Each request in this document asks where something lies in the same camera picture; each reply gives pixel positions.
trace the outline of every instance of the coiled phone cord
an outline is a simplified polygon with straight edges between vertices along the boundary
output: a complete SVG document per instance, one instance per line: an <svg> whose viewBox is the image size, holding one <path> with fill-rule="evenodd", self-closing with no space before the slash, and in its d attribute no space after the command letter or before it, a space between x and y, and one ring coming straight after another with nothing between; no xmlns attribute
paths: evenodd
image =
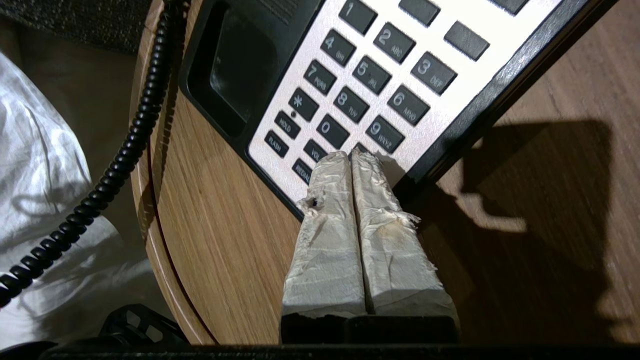
<svg viewBox="0 0 640 360"><path fill-rule="evenodd" d="M9 304L11 299L31 285L78 241L86 227L118 194L147 147L164 103L171 76L174 39L177 26L182 24L184 10L180 0L163 2L164 9L155 31L144 90L126 140L93 191L74 208L73 213L49 234L49 238L42 240L39 247L33 248L31 255L20 260L22 266L15 265L9 270L13 276L0 276L0 284L4 285L4 288L0 286L0 308Z"/></svg>

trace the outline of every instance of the telephone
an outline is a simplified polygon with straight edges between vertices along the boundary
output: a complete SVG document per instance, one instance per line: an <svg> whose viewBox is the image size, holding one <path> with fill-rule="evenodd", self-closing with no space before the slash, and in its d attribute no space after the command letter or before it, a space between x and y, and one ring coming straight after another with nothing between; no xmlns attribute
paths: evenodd
<svg viewBox="0 0 640 360"><path fill-rule="evenodd" d="M443 174L614 3L206 0L180 87L298 218L313 164L354 147L381 158L402 200ZM135 168L185 13L182 0L164 0L125 142L66 221L0 276L0 307L71 248Z"/></svg>

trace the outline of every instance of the white bedsheet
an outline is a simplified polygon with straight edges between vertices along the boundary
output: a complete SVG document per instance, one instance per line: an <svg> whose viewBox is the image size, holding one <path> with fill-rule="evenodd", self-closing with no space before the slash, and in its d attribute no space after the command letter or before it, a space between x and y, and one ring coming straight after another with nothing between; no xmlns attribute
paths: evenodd
<svg viewBox="0 0 640 360"><path fill-rule="evenodd" d="M0 272L55 230L91 185L71 129L0 53ZM97 218L54 266L0 310L0 349L89 338L114 309L158 303L161 294L140 242L123 241L108 220Z"/></svg>

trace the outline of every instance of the number button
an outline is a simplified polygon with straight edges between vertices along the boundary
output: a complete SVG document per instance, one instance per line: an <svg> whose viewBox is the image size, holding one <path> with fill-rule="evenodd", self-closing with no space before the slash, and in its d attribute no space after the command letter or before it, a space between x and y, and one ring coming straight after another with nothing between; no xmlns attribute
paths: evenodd
<svg viewBox="0 0 640 360"><path fill-rule="evenodd" d="M424 114L429 111L429 105L403 85L396 90L387 104L411 125L418 124Z"/></svg>
<svg viewBox="0 0 640 360"><path fill-rule="evenodd" d="M377 16L378 14L375 11L358 0L348 0L342 7L342 10L340 10L342 20L346 21L363 35L367 32L369 26L371 26Z"/></svg>
<svg viewBox="0 0 640 360"><path fill-rule="evenodd" d="M305 72L305 79L321 93L327 94L333 86L335 76L316 60L312 61Z"/></svg>
<svg viewBox="0 0 640 360"><path fill-rule="evenodd" d="M320 48L342 66L347 64L356 49L335 30L329 31Z"/></svg>
<svg viewBox="0 0 640 360"><path fill-rule="evenodd" d="M340 149L342 144L349 137L349 132L347 132L344 127L338 124L334 118L329 116L329 114L324 116L324 119L320 121L320 125L318 125L316 131L323 136L334 148Z"/></svg>
<svg viewBox="0 0 640 360"><path fill-rule="evenodd" d="M379 115L367 129L367 135L389 154L392 154L404 140L404 136Z"/></svg>
<svg viewBox="0 0 640 360"><path fill-rule="evenodd" d="M415 45L415 41L389 22L382 27L373 43L399 63L404 61Z"/></svg>
<svg viewBox="0 0 640 360"><path fill-rule="evenodd" d="M389 79L391 79L391 75L384 71L380 65L374 63L368 56L360 60L360 63L353 71L353 75L376 95L380 94Z"/></svg>
<svg viewBox="0 0 640 360"><path fill-rule="evenodd" d="M429 52L422 55L411 73L438 95L442 95L458 75Z"/></svg>
<svg viewBox="0 0 640 360"><path fill-rule="evenodd" d="M342 88L333 104L356 124L369 109L369 105L346 86Z"/></svg>

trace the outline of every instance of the wooden table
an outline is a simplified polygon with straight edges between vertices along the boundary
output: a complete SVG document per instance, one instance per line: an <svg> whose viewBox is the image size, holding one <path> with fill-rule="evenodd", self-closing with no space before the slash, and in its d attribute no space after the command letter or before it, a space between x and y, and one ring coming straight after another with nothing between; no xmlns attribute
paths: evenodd
<svg viewBox="0 0 640 360"><path fill-rule="evenodd" d="M159 7L142 38L132 111ZM423 219L465 343L640 341L638 17L640 3L621 0L408 206ZM173 97L133 175L164 297L192 343L277 343L300 224Z"/></svg>

